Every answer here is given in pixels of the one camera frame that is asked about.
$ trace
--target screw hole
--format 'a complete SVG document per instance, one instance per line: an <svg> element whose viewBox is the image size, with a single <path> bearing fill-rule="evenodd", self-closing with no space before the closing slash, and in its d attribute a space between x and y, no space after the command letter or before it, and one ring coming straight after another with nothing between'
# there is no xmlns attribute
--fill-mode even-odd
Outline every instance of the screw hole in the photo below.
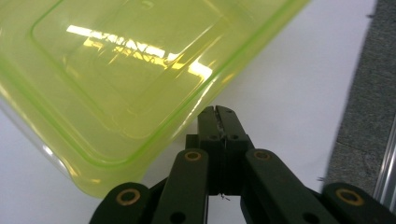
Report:
<svg viewBox="0 0 396 224"><path fill-rule="evenodd" d="M122 206L131 205L140 199L140 192L137 189L125 189L116 198L117 203Z"/></svg>
<svg viewBox="0 0 396 224"><path fill-rule="evenodd" d="M191 151L191 152L186 153L186 154L184 155L184 157L185 157L186 160L188 160L188 161L198 161L198 160L201 159L201 154L198 153L198 152Z"/></svg>
<svg viewBox="0 0 396 224"><path fill-rule="evenodd" d="M354 206L361 206L364 204L363 198L356 193L354 190L350 189L338 189L335 195L345 203L349 203Z"/></svg>
<svg viewBox="0 0 396 224"><path fill-rule="evenodd" d="M174 224L181 224L186 220L186 215L184 215L183 213L180 213L180 212L176 212L176 213L172 214L170 220Z"/></svg>
<svg viewBox="0 0 396 224"><path fill-rule="evenodd" d="M307 222L307 223L311 223L311 224L320 223L319 218L312 213L304 213L303 218L304 218L305 222Z"/></svg>
<svg viewBox="0 0 396 224"><path fill-rule="evenodd" d="M257 159L262 160L262 161L268 161L271 159L270 154L268 154L267 152L263 152L263 151L256 151L254 153L254 157L256 157Z"/></svg>

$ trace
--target yellow plastic container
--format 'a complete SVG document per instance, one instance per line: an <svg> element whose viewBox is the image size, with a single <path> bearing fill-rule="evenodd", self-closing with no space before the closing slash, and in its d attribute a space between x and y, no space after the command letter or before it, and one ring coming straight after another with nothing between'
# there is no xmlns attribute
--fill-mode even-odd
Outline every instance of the yellow plastic container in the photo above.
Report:
<svg viewBox="0 0 396 224"><path fill-rule="evenodd" d="M103 197L139 181L305 2L0 1L0 92Z"/></svg>

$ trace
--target white table surface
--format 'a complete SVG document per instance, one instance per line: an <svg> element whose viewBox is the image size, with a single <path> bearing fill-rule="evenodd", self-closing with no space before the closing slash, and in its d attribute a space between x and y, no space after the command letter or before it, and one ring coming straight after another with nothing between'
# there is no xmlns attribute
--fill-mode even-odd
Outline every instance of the white table surface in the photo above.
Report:
<svg viewBox="0 0 396 224"><path fill-rule="evenodd" d="M233 109L254 145L274 151L321 190L374 0L312 1L213 102ZM185 133L143 183L167 176ZM99 199L82 193L0 111L0 223L88 223ZM245 223L239 198L211 197L209 224Z"/></svg>

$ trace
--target gray floor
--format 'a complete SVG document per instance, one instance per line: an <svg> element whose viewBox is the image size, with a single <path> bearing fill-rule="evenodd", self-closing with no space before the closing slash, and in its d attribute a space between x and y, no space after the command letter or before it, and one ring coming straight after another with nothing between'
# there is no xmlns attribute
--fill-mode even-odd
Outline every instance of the gray floor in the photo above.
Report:
<svg viewBox="0 0 396 224"><path fill-rule="evenodd" d="M350 90L326 183L372 194L396 112L396 1L379 0Z"/></svg>

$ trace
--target black plastic part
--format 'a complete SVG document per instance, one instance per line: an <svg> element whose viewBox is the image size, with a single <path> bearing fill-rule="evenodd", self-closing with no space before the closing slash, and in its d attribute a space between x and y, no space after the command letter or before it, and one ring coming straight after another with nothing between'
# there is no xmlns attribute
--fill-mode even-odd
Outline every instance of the black plastic part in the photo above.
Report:
<svg viewBox="0 0 396 224"><path fill-rule="evenodd" d="M396 223L396 217L362 189L345 183L326 186L322 197L341 223Z"/></svg>
<svg viewBox="0 0 396 224"><path fill-rule="evenodd" d="M271 223L338 223L280 158L268 150L246 153L247 190L243 191L244 216L251 223L265 223L255 216L265 211ZM260 202L260 207L252 205Z"/></svg>
<svg viewBox="0 0 396 224"><path fill-rule="evenodd" d="M207 173L206 152L201 149L179 152L151 223L206 223Z"/></svg>
<svg viewBox="0 0 396 224"><path fill-rule="evenodd" d="M197 147L204 150L209 156L210 173L208 177L208 188L210 195L217 195L221 192L221 159L224 149L218 125L219 122L212 106L207 107L198 116Z"/></svg>
<svg viewBox="0 0 396 224"><path fill-rule="evenodd" d="M147 220L149 189L141 184L125 183L115 187L102 200L91 224L138 224Z"/></svg>
<svg viewBox="0 0 396 224"><path fill-rule="evenodd" d="M254 148L236 114L227 107L208 106L198 116L198 134L186 136L186 148L198 147L209 155L210 195L240 195L242 160Z"/></svg>
<svg viewBox="0 0 396 224"><path fill-rule="evenodd" d="M233 110L217 105L216 114L225 139L221 192L240 195L244 183L242 161L245 153L254 146Z"/></svg>
<svg viewBox="0 0 396 224"><path fill-rule="evenodd" d="M198 134L188 134L169 177L151 189L125 183L111 190L91 224L205 224L208 193L241 195L247 224L396 223L363 190L331 184L307 189L271 151L254 149L235 113L207 107Z"/></svg>

